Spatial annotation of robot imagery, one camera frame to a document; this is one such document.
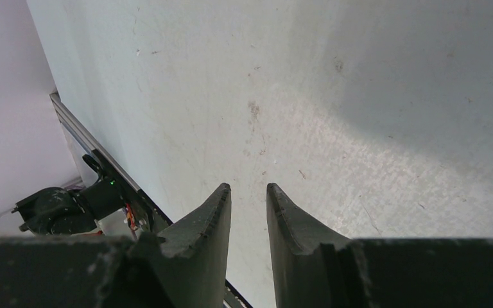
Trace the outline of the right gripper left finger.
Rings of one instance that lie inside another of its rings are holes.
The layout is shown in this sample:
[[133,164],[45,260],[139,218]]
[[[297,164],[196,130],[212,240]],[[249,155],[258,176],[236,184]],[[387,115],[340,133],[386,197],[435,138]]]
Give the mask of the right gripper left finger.
[[0,237],[0,307],[222,307],[231,188],[137,240]]

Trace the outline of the aluminium frame rail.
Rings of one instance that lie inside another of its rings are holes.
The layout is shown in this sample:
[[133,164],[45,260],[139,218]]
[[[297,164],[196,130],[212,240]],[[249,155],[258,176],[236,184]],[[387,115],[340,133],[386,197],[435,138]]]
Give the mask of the aluminium frame rail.
[[[60,124],[65,128],[66,132],[71,135],[71,137],[73,138],[73,141],[76,142],[81,147],[81,149],[84,151],[82,157],[86,154],[90,155],[93,150],[101,151],[102,154],[104,154],[104,156],[111,162],[111,164],[114,167],[116,167],[116,169],[120,172],[120,174],[128,181],[128,183],[131,186],[133,186],[133,188],[135,190],[141,191],[139,186],[137,184],[135,184],[134,181],[128,175],[125,174],[125,172],[122,170],[122,168],[116,164],[115,160],[112,157],[110,157],[110,155],[107,153],[107,151],[95,139],[93,134],[91,134],[86,129],[86,127],[84,127],[84,125],[82,125],[80,123],[80,121],[72,114],[72,112],[62,103],[62,100],[61,100],[59,94],[58,93],[51,94],[50,98],[51,98],[52,103],[54,105],[54,108],[56,110]],[[81,164],[83,166],[89,167],[83,161],[83,159],[81,160]],[[81,188],[86,188],[92,184],[85,185],[85,186],[78,186],[76,184],[72,184],[72,185],[67,185],[63,188],[81,189]],[[19,217],[21,218],[21,215],[18,212],[12,212],[14,207],[12,209],[5,210],[3,213],[0,213],[0,218],[2,218],[3,216],[14,215],[14,214],[19,215]],[[141,230],[141,229],[138,229],[136,231],[129,229],[128,224],[126,223],[126,211],[125,210],[119,210],[119,211],[107,216],[106,218],[102,219],[101,221],[98,221],[96,223],[96,229],[95,230],[93,230],[91,232],[86,232],[86,233],[82,233],[82,234],[73,234],[73,235],[127,236],[130,239],[135,239],[138,237],[138,235],[141,232],[143,232],[143,230]]]

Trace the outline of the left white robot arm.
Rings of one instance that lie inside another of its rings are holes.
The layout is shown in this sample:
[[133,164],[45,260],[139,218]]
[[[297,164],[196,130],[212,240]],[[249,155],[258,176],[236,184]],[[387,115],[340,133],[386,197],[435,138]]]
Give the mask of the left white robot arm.
[[99,150],[82,157],[97,180],[81,189],[47,187],[16,203],[12,212],[23,219],[19,230],[39,235],[73,235],[91,232],[96,223],[126,211],[129,229],[154,230],[154,207],[135,190]]

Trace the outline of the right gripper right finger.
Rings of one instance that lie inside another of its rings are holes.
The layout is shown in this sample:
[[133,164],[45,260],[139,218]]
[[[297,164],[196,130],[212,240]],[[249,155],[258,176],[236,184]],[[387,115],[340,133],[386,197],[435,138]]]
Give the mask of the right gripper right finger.
[[267,186],[278,307],[493,307],[493,239],[349,239]]

